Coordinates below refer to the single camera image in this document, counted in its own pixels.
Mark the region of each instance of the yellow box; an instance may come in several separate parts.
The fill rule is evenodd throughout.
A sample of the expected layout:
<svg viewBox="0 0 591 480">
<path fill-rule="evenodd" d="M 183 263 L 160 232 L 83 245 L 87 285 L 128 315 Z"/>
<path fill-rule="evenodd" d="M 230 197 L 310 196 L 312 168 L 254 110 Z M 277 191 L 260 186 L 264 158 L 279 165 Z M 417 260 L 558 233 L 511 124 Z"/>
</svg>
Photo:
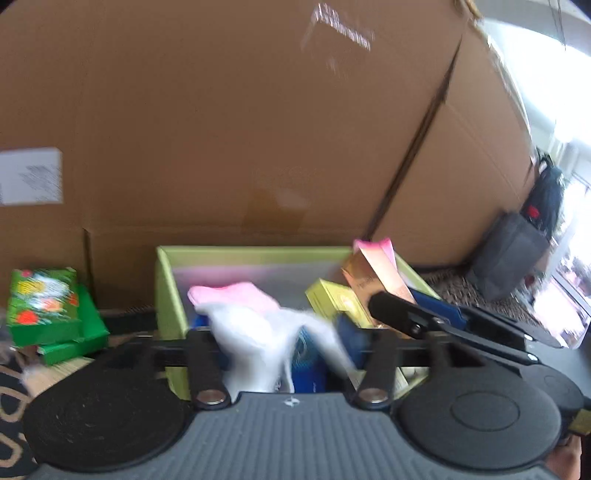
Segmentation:
<svg viewBox="0 0 591 480">
<path fill-rule="evenodd" d="M 340 312 L 346 312 L 357 326 L 374 327 L 357 295 L 349 287 L 319 279 L 306 290 L 306 297 L 314 311 L 324 318 L 334 320 Z"/>
</svg>

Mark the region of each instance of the black round pad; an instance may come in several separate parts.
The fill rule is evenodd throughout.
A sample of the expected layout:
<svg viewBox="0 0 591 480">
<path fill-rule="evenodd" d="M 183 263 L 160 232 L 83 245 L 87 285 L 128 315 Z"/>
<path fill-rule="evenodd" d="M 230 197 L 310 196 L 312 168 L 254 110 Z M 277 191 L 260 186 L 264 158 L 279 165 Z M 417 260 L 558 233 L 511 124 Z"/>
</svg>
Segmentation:
<svg viewBox="0 0 591 480">
<path fill-rule="evenodd" d="M 104 472 L 161 453 L 184 427 L 182 402 L 133 370 L 66 379 L 26 409 L 23 429 L 37 460 L 76 472 Z"/>
<path fill-rule="evenodd" d="M 544 392 L 501 368 L 449 368 L 412 390 L 402 429 L 428 455 L 463 469 L 503 471 L 543 458 L 560 435 Z"/>
<path fill-rule="evenodd" d="M 564 415 L 574 416 L 584 407 L 584 396 L 566 375 L 545 365 L 529 365 L 519 369 L 521 378 L 545 391 Z"/>
</svg>

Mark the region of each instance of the floor mat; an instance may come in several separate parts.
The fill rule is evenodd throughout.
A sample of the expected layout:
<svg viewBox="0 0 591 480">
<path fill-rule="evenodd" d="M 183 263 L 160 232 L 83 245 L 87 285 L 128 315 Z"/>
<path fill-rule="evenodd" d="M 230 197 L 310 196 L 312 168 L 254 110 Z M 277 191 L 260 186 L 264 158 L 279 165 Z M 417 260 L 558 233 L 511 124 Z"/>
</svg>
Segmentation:
<svg viewBox="0 0 591 480">
<path fill-rule="evenodd" d="M 423 279 L 446 302 L 453 305 L 470 305 L 481 307 L 491 312 L 501 313 L 521 322 L 532 325 L 543 325 L 525 307 L 513 297 L 498 301 L 486 301 L 476 287 L 468 282 L 455 269 L 442 270 L 422 275 Z"/>
<path fill-rule="evenodd" d="M 0 479 L 25 478 L 37 469 L 22 433 L 29 396 L 20 378 L 21 367 L 14 357 L 8 365 L 0 365 Z"/>
</svg>

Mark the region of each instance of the pink cloth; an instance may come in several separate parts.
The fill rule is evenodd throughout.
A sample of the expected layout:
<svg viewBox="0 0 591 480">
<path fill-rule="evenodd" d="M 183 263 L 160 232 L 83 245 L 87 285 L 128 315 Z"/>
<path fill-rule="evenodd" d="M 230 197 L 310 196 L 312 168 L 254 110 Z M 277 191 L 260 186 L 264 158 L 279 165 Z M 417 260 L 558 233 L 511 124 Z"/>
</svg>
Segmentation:
<svg viewBox="0 0 591 480">
<path fill-rule="evenodd" d="M 280 308 L 274 298 L 250 282 L 240 282 L 219 288 L 194 286 L 189 289 L 187 296 L 195 306 L 203 303 L 229 303 L 250 307 L 259 313 Z"/>
<path fill-rule="evenodd" d="M 353 252 L 356 252 L 360 248 L 381 248 L 388 259 L 392 262 L 392 265 L 396 267 L 396 256 L 394 255 L 394 247 L 392 241 L 389 238 L 384 238 L 379 242 L 364 242 L 363 240 L 355 240 L 353 242 Z"/>
</svg>

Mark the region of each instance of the gray ribbed platform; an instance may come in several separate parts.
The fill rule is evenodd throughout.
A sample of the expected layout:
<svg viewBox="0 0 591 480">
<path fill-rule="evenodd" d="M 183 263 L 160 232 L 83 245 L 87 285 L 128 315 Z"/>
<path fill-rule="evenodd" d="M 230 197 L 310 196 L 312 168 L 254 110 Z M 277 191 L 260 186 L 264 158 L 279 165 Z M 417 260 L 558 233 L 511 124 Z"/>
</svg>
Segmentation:
<svg viewBox="0 0 591 480">
<path fill-rule="evenodd" d="M 162 455 L 111 473 L 43 465 L 31 480 L 550 480 L 542 467 L 507 475 L 445 468 L 413 450 L 390 419 L 351 407 L 341 394 L 243 394 L 199 413 Z"/>
</svg>

